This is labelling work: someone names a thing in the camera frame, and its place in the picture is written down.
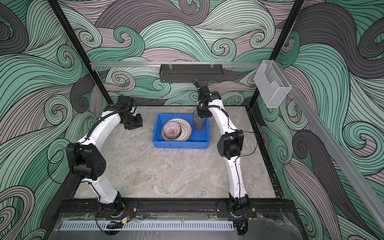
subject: wave pattern wallpaper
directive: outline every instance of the wave pattern wallpaper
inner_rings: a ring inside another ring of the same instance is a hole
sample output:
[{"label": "wave pattern wallpaper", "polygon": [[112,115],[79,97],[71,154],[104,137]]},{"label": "wave pattern wallpaper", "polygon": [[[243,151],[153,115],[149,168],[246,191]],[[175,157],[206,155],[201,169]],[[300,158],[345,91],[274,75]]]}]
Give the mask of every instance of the wave pattern wallpaper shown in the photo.
[{"label": "wave pattern wallpaper", "polygon": [[[294,0],[59,0],[91,61],[268,59]],[[310,4],[321,2],[312,0]],[[98,68],[105,88],[139,105],[197,105],[192,83],[161,83],[159,68]],[[256,69],[225,69],[210,84],[224,105],[248,105]]]},{"label": "wave pattern wallpaper", "polygon": [[0,238],[42,239],[78,179],[61,151],[103,98],[46,0],[0,0]]},{"label": "wave pattern wallpaper", "polygon": [[[384,1],[327,0],[299,13],[278,61],[384,200]],[[290,95],[257,99],[257,123],[309,239],[384,239]]]}]

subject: plate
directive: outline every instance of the plate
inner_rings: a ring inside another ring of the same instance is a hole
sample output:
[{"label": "plate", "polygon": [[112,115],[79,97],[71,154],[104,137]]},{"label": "plate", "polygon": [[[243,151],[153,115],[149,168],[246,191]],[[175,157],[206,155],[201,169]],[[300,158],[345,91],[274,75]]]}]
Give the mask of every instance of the plate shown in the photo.
[{"label": "plate", "polygon": [[191,133],[192,133],[192,127],[191,125],[189,124],[189,122],[187,122],[186,120],[184,119],[181,119],[181,118],[174,118],[174,119],[171,119],[169,120],[168,122],[176,122],[180,125],[181,127],[181,134],[178,138],[176,139],[169,139],[167,138],[165,135],[164,135],[164,131],[161,130],[161,135],[163,136],[164,140],[165,141],[179,141],[179,142],[184,142],[186,140],[189,139],[189,137],[191,136]]}]

